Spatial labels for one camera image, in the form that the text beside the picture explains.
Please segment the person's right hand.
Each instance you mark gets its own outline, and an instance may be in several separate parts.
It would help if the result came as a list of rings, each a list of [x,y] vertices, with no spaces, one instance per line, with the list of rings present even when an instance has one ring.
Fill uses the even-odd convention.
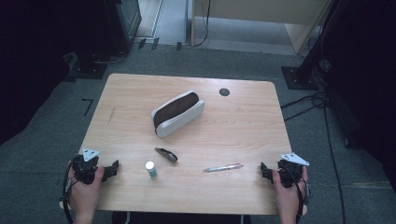
[[[276,206],[280,216],[297,216],[300,209],[300,198],[304,197],[305,181],[308,180],[307,168],[303,167],[303,176],[298,182],[298,187],[284,188],[278,171],[273,170],[273,182],[276,191]]]

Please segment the clear pink pen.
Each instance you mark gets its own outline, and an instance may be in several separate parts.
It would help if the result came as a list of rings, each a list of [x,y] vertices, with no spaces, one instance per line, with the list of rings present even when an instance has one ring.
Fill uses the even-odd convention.
[[[242,164],[242,163],[227,164],[227,165],[223,165],[223,166],[205,168],[205,169],[203,169],[203,173],[222,172],[222,171],[240,169],[243,167],[244,167],[244,164]]]

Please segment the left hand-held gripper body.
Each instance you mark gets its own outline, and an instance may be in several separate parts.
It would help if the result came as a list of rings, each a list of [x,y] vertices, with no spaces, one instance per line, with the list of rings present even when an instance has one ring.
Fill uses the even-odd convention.
[[[90,185],[95,179],[97,163],[100,152],[93,149],[83,148],[81,154],[72,160],[72,167],[75,178],[87,185]]]

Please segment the black floor base plate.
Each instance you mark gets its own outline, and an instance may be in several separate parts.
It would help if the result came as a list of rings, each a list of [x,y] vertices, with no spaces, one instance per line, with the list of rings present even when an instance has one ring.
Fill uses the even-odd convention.
[[[77,61],[68,74],[70,78],[102,79],[106,71],[106,64],[95,62],[82,63]]]

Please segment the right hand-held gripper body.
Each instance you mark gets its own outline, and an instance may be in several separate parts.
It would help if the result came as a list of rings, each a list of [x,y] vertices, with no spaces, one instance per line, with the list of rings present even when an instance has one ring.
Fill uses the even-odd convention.
[[[301,158],[294,152],[281,154],[279,158],[280,161],[277,163],[277,167],[281,184],[285,188],[289,188],[293,184],[298,183],[303,174],[303,167],[310,165],[308,161]]]

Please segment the black cabinet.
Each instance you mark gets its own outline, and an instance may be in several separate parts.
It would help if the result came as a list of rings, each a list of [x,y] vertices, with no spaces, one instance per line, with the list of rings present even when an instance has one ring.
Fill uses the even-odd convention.
[[[105,0],[111,52],[126,53],[142,21],[138,0]]]

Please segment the black stand with base plate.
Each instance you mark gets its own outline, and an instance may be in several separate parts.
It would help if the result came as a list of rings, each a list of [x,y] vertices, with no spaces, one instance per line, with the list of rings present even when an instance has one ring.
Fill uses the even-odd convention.
[[[324,25],[315,45],[309,50],[306,58],[299,67],[282,66],[282,74],[287,86],[291,90],[316,90],[318,83],[314,75],[314,69],[320,61],[325,60],[323,55],[323,42],[328,30],[332,27],[332,20],[342,0],[333,0],[332,7],[326,17]]]

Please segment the light wooden furniture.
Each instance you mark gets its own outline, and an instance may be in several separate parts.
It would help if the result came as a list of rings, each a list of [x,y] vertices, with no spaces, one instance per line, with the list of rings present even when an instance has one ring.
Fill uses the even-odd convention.
[[[192,0],[191,45],[195,43],[195,18],[283,23],[296,53],[326,20],[333,0]]]

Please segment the person's left hand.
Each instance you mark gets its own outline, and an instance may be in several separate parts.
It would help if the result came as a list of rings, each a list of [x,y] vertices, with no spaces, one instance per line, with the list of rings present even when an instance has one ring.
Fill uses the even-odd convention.
[[[100,199],[100,188],[105,168],[100,166],[95,173],[95,179],[90,185],[76,182],[74,171],[68,172],[68,178],[73,186],[69,191],[69,204],[76,216],[93,216]]]

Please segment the white pencil case brown lining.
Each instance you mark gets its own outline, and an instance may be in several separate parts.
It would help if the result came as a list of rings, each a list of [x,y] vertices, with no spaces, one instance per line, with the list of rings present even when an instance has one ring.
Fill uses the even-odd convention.
[[[155,133],[165,137],[197,119],[204,111],[202,101],[195,91],[186,91],[154,109],[150,116]]]

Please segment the dark curtain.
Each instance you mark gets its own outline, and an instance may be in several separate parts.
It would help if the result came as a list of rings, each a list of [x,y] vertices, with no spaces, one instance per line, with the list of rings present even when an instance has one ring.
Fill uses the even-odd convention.
[[[22,132],[69,67],[29,0],[0,0],[0,146]]]

